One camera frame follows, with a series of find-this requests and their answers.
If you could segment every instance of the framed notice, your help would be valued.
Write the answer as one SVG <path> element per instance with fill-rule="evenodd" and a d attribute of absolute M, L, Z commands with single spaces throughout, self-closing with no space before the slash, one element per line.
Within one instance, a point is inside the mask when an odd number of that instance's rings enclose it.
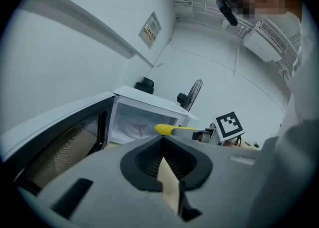
<path fill-rule="evenodd" d="M 157 17 L 153 12 L 144 24 L 143 28 L 141 29 L 139 36 L 144 41 L 144 43 L 149 48 L 151 48 L 153 43 L 156 41 L 156 38 L 158 37 L 160 30 L 161 27 L 159 21 L 157 20 Z"/>

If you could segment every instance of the wall-mounted air conditioner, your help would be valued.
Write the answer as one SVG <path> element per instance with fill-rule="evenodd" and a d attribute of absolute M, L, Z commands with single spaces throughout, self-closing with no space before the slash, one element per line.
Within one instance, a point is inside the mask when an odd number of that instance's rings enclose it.
<path fill-rule="evenodd" d="M 287 50 L 282 38 L 264 21 L 258 21 L 255 27 L 244 37 L 244 46 L 258 55 L 264 62 L 281 60 L 281 54 Z"/>

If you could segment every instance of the yellow object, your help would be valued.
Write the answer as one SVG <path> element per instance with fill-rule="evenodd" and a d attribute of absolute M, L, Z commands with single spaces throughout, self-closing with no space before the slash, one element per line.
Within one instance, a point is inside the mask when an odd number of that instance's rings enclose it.
<path fill-rule="evenodd" d="M 162 135 L 171 135 L 171 131 L 173 129 L 184 129 L 184 130 L 197 130 L 196 128 L 190 128 L 190 127 L 179 127 L 179 126 L 173 126 L 168 124 L 158 124 L 155 126 L 155 131 Z"/>

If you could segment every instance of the vent slot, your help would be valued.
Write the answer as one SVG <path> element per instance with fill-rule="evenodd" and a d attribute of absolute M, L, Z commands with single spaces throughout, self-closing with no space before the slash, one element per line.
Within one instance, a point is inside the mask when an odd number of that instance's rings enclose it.
<path fill-rule="evenodd" d="M 287 45 L 285 42 L 279 37 L 279 35 L 267 25 L 264 21 L 261 22 L 260 29 L 262 29 L 271 39 L 280 47 L 280 49 L 285 53 L 287 50 Z"/>

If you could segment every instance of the gray surface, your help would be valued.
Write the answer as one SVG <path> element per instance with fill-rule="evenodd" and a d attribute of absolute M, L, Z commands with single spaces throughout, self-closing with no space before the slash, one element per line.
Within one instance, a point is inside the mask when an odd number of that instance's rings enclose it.
<path fill-rule="evenodd" d="M 144 144 L 144 139 L 90 155 L 49 183 L 38 198 L 50 207 L 78 178 L 87 178 L 94 184 L 70 218 L 83 227 L 246 226 L 259 185 L 266 178 L 264 163 L 271 163 L 275 139 L 266 141 L 260 152 L 173 138 L 204 152 L 213 163 L 212 173 L 203 186 L 186 192 L 190 205 L 203 213 L 194 220 L 185 223 L 170 210 L 162 193 L 139 191 L 122 176 L 121 158 Z M 232 155 L 260 158 L 250 166 L 230 160 Z"/>

